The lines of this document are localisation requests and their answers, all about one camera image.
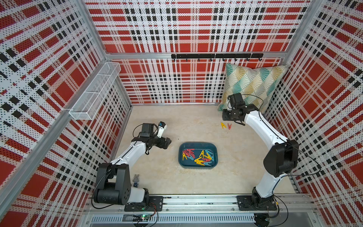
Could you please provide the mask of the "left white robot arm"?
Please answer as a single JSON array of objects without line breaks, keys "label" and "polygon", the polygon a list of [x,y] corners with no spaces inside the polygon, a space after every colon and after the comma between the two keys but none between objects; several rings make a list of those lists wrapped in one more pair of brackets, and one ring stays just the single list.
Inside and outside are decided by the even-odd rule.
[{"label": "left white robot arm", "polygon": [[99,165],[92,202],[110,205],[133,203],[148,206],[148,189],[132,186],[130,170],[140,157],[149,154],[153,146],[167,149],[171,142],[170,138],[157,136],[133,138],[130,146],[118,158],[110,163]]}]

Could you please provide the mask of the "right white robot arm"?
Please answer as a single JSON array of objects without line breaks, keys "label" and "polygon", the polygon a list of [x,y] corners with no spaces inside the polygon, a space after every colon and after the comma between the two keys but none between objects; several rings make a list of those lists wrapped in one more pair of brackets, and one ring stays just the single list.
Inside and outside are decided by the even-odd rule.
[{"label": "right white robot arm", "polygon": [[271,197],[280,180],[296,168],[299,144],[273,128],[254,105],[224,109],[222,119],[249,125],[265,143],[268,150],[263,160],[265,173],[253,193],[259,199]]}]

